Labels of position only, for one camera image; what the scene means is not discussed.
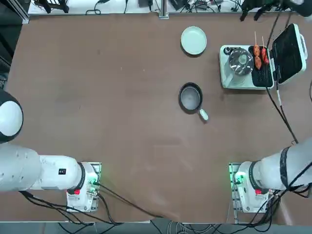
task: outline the small black pan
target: small black pan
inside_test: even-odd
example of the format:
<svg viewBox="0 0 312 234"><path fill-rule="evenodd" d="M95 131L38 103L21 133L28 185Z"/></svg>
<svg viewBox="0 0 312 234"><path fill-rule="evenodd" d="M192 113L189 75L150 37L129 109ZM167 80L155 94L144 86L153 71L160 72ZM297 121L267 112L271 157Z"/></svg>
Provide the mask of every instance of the small black pan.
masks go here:
<svg viewBox="0 0 312 234"><path fill-rule="evenodd" d="M201 108L202 102L203 93L197 84L189 82L182 86L179 93L180 107L188 114L199 113L207 121L208 115Z"/></svg>

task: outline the tabletop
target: tabletop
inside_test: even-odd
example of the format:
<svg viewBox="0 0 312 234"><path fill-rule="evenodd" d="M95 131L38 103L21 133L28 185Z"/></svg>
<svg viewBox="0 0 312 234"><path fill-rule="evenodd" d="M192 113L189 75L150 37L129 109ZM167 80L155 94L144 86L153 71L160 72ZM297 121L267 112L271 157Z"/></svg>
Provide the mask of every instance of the tabletop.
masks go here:
<svg viewBox="0 0 312 234"><path fill-rule="evenodd" d="M255 30L266 41L275 17L267 14L258 22L252 15L240 22L237 14L32 18L22 27L7 84L24 111L23 129L12 143L39 154L101 162L101 183L154 214L181 222L233 223L229 163L269 156L290 145L292 137L265 91L222 88L218 53L224 44L253 45ZM280 17L273 39L287 17ZM292 22L312 47L311 24L296 15ZM192 25L207 36L207 48L197 58L180 48L182 31ZM299 141L312 132L311 63L309 58L305 73L280 87ZM186 82L202 89L206 124L178 104ZM33 193L66 203L65 191ZM106 196L115 221L151 218ZM0 200L1 221L64 220L18 192L2 193ZM286 195L274 222L310 225L311 209L311 200ZM95 215L107 219L103 204Z"/></svg>

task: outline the electronic device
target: electronic device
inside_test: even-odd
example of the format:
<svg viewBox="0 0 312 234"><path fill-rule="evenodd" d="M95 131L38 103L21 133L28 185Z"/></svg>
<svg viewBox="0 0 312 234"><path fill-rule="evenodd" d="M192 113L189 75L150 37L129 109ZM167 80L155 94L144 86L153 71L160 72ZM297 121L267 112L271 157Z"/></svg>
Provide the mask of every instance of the electronic device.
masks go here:
<svg viewBox="0 0 312 234"><path fill-rule="evenodd" d="M274 81L285 84L306 70L308 51L304 37L300 34L298 25L290 24L273 42L272 50L267 53L269 64L262 61L258 70L254 68L249 74L240 76L230 68L229 58L236 48L249 51L251 45L223 45L220 48L220 73L224 88L263 90L274 87Z"/></svg>

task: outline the metal frame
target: metal frame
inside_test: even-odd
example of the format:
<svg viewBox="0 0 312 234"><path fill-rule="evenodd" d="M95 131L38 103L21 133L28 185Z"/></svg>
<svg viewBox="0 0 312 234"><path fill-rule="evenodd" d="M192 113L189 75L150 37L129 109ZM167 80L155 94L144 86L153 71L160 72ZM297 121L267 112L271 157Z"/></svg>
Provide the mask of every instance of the metal frame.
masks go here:
<svg viewBox="0 0 312 234"><path fill-rule="evenodd" d="M167 0L161 0L160 12L158 14L160 19L169 19L169 13L167 12Z"/></svg>
<svg viewBox="0 0 312 234"><path fill-rule="evenodd" d="M229 163L229 172L230 172L230 181L231 181L231 190L232 190L232 203L233 203L233 212L234 212L234 221L235 224L239 223L237 211L242 211L242 206L240 204L239 194L235 184L235 174L239 169L241 163L231 162Z"/></svg>
<svg viewBox="0 0 312 234"><path fill-rule="evenodd" d="M22 19L22 24L29 23L29 15L25 9L21 6L18 0L7 0L11 7L15 10L19 17Z"/></svg>

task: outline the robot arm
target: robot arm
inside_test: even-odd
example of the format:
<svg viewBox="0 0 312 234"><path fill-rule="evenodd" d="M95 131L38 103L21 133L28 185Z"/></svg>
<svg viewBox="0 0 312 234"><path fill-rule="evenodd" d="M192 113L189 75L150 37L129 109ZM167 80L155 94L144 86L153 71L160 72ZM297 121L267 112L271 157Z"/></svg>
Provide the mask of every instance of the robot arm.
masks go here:
<svg viewBox="0 0 312 234"><path fill-rule="evenodd" d="M260 161L243 162L235 173L242 211L257 213L268 201L269 190L285 190L288 185L312 162L312 138ZM312 182L312 167L299 177L292 188L308 186Z"/></svg>
<svg viewBox="0 0 312 234"><path fill-rule="evenodd" d="M23 111L19 102L0 91L0 192L66 190L67 205L89 212L97 197L98 173L91 163L68 156L38 155L31 149L11 145L21 131Z"/></svg>

